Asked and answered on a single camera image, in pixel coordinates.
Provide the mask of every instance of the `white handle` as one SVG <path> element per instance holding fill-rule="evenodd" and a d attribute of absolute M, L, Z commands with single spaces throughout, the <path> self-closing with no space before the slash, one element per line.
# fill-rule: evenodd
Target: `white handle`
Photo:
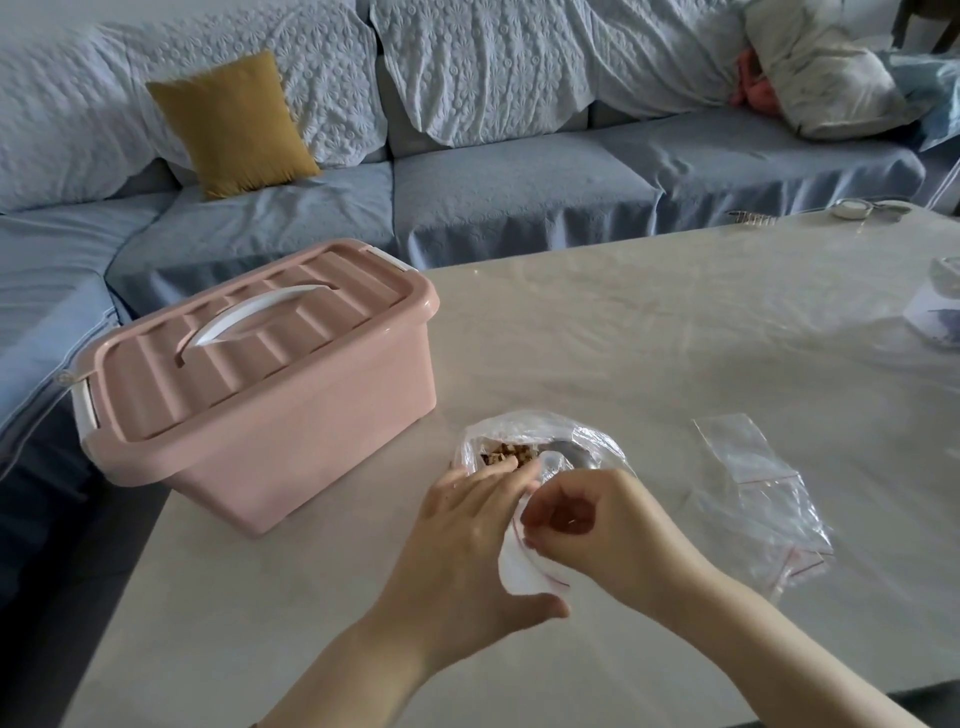
<path fill-rule="evenodd" d="M 315 291 L 318 288 L 329 288 L 323 283 L 311 283 L 309 285 L 292 285 L 289 288 L 278 288 L 276 291 L 267 291 L 259 296 L 246 299 L 240 303 L 232 305 L 230 308 L 218 313 L 212 320 L 207 322 L 206 326 L 195 333 L 186 344 L 186 349 L 190 347 L 203 347 L 226 331 L 228 328 L 236 326 L 244 319 L 250 318 L 253 314 L 266 310 L 271 306 L 289 301 L 304 293 Z"/>
<path fill-rule="evenodd" d="M 90 384 L 84 379 L 70 387 L 70 400 L 73 402 L 73 417 L 77 421 L 77 433 L 82 443 L 88 434 L 100 428 L 97 411 L 93 408 L 90 396 Z"/>

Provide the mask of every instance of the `small container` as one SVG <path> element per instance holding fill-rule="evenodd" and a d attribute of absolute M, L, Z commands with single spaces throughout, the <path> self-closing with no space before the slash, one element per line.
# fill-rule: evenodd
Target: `small container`
<path fill-rule="evenodd" d="M 960 349 L 960 257 L 934 258 L 903 318 L 942 347 Z"/>
<path fill-rule="evenodd" d="M 437 403 L 416 270 L 335 240 L 84 349 L 84 451 L 120 486 L 164 481 L 257 535 Z"/>

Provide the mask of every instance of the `seat cushion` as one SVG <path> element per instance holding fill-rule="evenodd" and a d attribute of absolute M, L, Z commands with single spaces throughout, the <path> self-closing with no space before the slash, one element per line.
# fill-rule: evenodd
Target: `seat cushion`
<path fill-rule="evenodd" d="M 393 184 L 391 164 L 380 162 L 214 202 L 186 187 L 124 247 L 107 281 L 145 316 L 324 240 L 354 237 L 391 251 Z"/>
<path fill-rule="evenodd" d="M 746 109 L 711 109 L 594 132 L 612 155 L 665 192 L 656 233 L 729 222 L 728 210 L 786 215 L 841 197 L 910 199 L 924 167 L 878 140 L 811 142 Z"/>
<path fill-rule="evenodd" d="M 171 193 L 0 217 L 0 607 L 88 463 L 57 373 L 120 314 L 104 272 Z"/>
<path fill-rule="evenodd" d="M 648 234 L 659 192 L 594 134 L 398 159 L 400 257 L 424 269 Z"/>

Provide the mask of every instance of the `right hand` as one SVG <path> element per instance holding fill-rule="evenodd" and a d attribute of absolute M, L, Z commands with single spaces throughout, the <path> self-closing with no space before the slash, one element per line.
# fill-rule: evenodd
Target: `right hand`
<path fill-rule="evenodd" d="M 643 484 L 624 471 L 560 473 L 533 493 L 520 522 L 538 554 L 589 576 L 675 631 L 689 598 L 720 578 Z"/>

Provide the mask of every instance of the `table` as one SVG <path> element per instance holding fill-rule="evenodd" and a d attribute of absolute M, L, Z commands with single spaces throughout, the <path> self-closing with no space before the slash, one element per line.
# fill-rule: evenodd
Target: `table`
<path fill-rule="evenodd" d="M 609 433 L 668 509 L 691 418 L 746 412 L 804 475 L 837 563 L 783 611 L 882 690 L 960 677 L 960 354 L 900 319 L 960 225 L 824 212 L 431 271 L 438 407 L 266 537 L 173 494 L 64 722 L 244 728 L 370 605 L 465 425 L 544 407 Z M 704 726 L 751 712 L 584 579 L 573 617 L 439 675 L 402 728 Z"/>

